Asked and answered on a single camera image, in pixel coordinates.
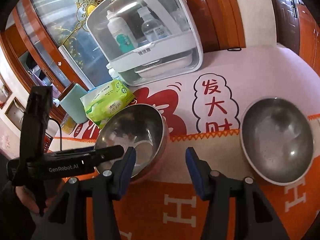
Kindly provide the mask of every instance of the bowl rim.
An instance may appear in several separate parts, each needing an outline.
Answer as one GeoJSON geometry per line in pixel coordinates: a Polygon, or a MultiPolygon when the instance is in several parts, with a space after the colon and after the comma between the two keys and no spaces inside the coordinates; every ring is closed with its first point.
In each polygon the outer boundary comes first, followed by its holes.
{"type": "MultiPolygon", "coordinates": [[[[161,122],[162,122],[162,135],[161,135],[161,140],[160,140],[160,142],[159,142],[159,146],[158,146],[158,148],[157,148],[157,151],[156,151],[155,154],[153,155],[152,159],[149,161],[149,163],[148,163],[146,166],[144,166],[144,167],[142,168],[142,170],[140,170],[137,174],[131,176],[131,182],[133,182],[133,181],[139,179],[140,177],[144,176],[145,174],[144,174],[143,171],[146,170],[146,168],[149,169],[149,167],[152,166],[152,165],[154,165],[154,164],[157,162],[157,160],[160,158],[160,156],[158,155],[158,154],[159,154],[159,149],[160,149],[161,145],[163,144],[164,136],[166,135],[166,130],[165,130],[165,128],[166,128],[166,126],[167,126],[167,125],[165,124],[165,121],[164,121],[163,116],[161,115],[161,113],[159,112],[159,110],[158,110],[156,107],[154,107],[154,106],[152,106],[152,105],[148,105],[148,104],[134,104],[134,105],[126,106],[125,108],[121,109],[118,113],[116,113],[115,115],[113,115],[113,116],[107,121],[107,123],[105,124],[104,127],[106,127],[106,125],[108,124],[108,122],[109,122],[110,120],[112,120],[112,118],[114,118],[114,117],[115,117],[117,114],[119,114],[122,110],[127,109],[127,108],[132,107],[132,106],[137,106],[137,105],[145,105],[145,106],[148,106],[148,107],[152,107],[153,109],[156,110],[156,112],[159,114],[159,116],[160,116],[160,118],[161,118],[161,122]]],[[[95,148],[95,146],[96,146],[96,143],[97,143],[100,135],[101,135],[101,132],[99,133],[99,135],[98,135],[98,137],[97,137],[97,140],[96,140],[96,142],[95,142],[95,144],[94,144],[94,148],[95,148]]]]}
{"type": "Polygon", "coordinates": [[[310,123],[309,123],[309,120],[307,119],[307,117],[304,115],[304,113],[300,110],[299,107],[297,107],[294,103],[292,103],[291,101],[287,100],[287,99],[284,99],[284,98],[281,98],[281,97],[276,97],[276,96],[266,96],[266,97],[261,97],[261,98],[258,98],[257,100],[254,100],[252,103],[249,104],[249,106],[246,108],[246,110],[244,111],[244,113],[242,114],[242,117],[241,117],[241,122],[240,122],[240,141],[241,141],[241,147],[242,147],[242,150],[244,152],[244,155],[247,159],[247,161],[249,162],[250,166],[254,169],[254,171],[260,176],[262,177],[264,180],[272,183],[272,184],[275,184],[275,185],[278,185],[278,186],[287,186],[287,185],[291,185],[291,184],[294,184],[295,182],[299,181],[300,179],[302,179],[309,171],[309,169],[311,168],[311,165],[313,163],[313,159],[314,159],[314,152],[315,152],[315,139],[314,139],[314,135],[313,135],[313,132],[312,132],[312,129],[311,129],[311,126],[310,126],[310,123]],[[257,168],[256,166],[253,164],[253,162],[251,161],[249,155],[247,154],[247,151],[246,151],[246,148],[244,146],[244,142],[243,142],[243,121],[244,121],[244,118],[245,116],[247,115],[247,112],[249,111],[249,109],[255,105],[256,103],[262,101],[262,100],[265,100],[265,99],[280,99],[280,100],[284,100],[292,105],[294,105],[299,111],[300,113],[303,115],[304,119],[306,120],[307,124],[308,124],[308,127],[310,129],[310,132],[311,132],[311,136],[312,136],[312,157],[311,157],[311,160],[310,160],[310,163],[308,165],[308,167],[306,168],[306,170],[304,171],[304,173],[299,176],[299,178],[293,180],[293,181],[290,181],[290,182],[277,182],[277,181],[274,181],[274,180],[271,180],[269,178],[267,178],[266,176],[264,176],[257,168]]]}

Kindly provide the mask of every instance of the clear plastic container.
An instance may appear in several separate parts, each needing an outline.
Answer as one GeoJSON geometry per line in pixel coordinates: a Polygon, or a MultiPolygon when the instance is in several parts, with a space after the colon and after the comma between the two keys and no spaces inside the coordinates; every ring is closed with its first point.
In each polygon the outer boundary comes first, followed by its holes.
{"type": "Polygon", "coordinates": [[[185,0],[103,0],[87,19],[87,27],[110,65],[128,85],[141,85],[158,79],[195,71],[202,64],[200,37],[185,0]],[[131,33],[134,49],[123,50],[110,28],[120,18],[123,33],[131,33]],[[170,59],[192,51],[192,60],[182,60],[172,71],[141,77],[134,68],[170,59]]]}

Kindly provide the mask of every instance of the wooden door frame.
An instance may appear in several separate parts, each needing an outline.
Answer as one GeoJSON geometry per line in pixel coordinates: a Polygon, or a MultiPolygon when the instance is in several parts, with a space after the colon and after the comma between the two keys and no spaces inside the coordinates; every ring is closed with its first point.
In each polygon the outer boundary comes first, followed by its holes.
{"type": "Polygon", "coordinates": [[[245,48],[244,28],[237,0],[206,0],[220,49],[245,48]]]}
{"type": "MultiPolygon", "coordinates": [[[[5,58],[7,59],[10,68],[16,75],[17,79],[23,85],[25,90],[30,93],[31,88],[36,84],[33,82],[32,78],[29,76],[27,71],[24,69],[21,64],[19,58],[14,52],[10,41],[5,35],[4,31],[0,31],[0,47],[4,53],[5,58]]],[[[66,115],[66,111],[61,106],[55,107],[53,106],[50,111],[50,116],[56,119],[59,123],[62,122],[64,116],[66,115]]]]}
{"type": "Polygon", "coordinates": [[[39,19],[31,0],[21,1],[35,34],[38,36],[39,41],[41,42],[42,46],[47,51],[47,53],[50,55],[52,60],[61,69],[61,71],[65,74],[65,76],[69,79],[70,82],[78,83],[80,86],[82,86],[85,90],[88,91],[87,86],[84,84],[84,82],[80,79],[80,77],[76,74],[73,68],[62,56],[61,52],[58,50],[56,44],[53,42],[49,33],[47,32],[41,20],[39,19]]]}
{"type": "Polygon", "coordinates": [[[32,44],[29,36],[27,35],[25,29],[23,28],[21,19],[19,17],[17,7],[15,7],[12,10],[12,16],[15,22],[15,25],[17,27],[17,30],[20,34],[20,37],[23,40],[23,43],[27,47],[27,50],[35,60],[35,62],[38,64],[40,69],[44,72],[44,74],[49,78],[50,82],[55,85],[55,87],[62,93],[64,89],[66,88],[54,75],[52,70],[47,66],[46,62],[42,59],[42,57],[39,55],[38,51],[36,50],[35,46],[32,44]]]}

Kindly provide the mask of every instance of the orange tablecloth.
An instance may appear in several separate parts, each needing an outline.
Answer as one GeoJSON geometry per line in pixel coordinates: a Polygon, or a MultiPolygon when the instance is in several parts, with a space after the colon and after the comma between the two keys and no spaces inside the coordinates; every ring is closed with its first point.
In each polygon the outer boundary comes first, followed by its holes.
{"type": "MultiPolygon", "coordinates": [[[[252,101],[271,95],[295,103],[308,116],[315,137],[314,162],[303,179],[281,187],[255,178],[290,238],[301,239],[320,209],[320,78],[302,59],[288,49],[272,47],[207,53],[197,72],[131,89],[136,103],[159,109],[171,140],[159,173],[130,185],[124,198],[114,202],[123,239],[200,239],[208,203],[194,192],[185,149],[194,147],[200,159],[227,177],[250,176],[239,140],[241,117],[252,101]]],[[[63,134],[63,148],[93,145],[98,134],[92,122],[80,124],[70,135],[63,134]]],[[[58,149],[55,137],[50,150],[58,149]]],[[[234,208],[231,199],[231,221],[234,208]]],[[[92,223],[90,212],[88,221],[92,223]]],[[[92,230],[89,239],[94,239],[92,230]]]]}

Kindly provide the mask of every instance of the stainless steel bowl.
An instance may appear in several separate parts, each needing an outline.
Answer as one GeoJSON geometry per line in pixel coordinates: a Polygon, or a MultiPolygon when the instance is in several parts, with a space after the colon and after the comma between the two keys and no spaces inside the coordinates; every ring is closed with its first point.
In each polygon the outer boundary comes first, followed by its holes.
{"type": "Polygon", "coordinates": [[[242,148],[261,177],[285,186],[308,172],[314,150],[312,131],[294,104],[281,98],[264,98],[252,103],[243,116],[242,148]]]}
{"type": "MultiPolygon", "coordinates": [[[[100,132],[95,149],[121,145],[124,151],[132,146],[137,159],[132,181],[147,175],[160,160],[167,143],[169,131],[159,111],[150,105],[128,106],[115,114],[100,132]]],[[[99,173],[110,169],[116,160],[101,163],[99,173]]]]}

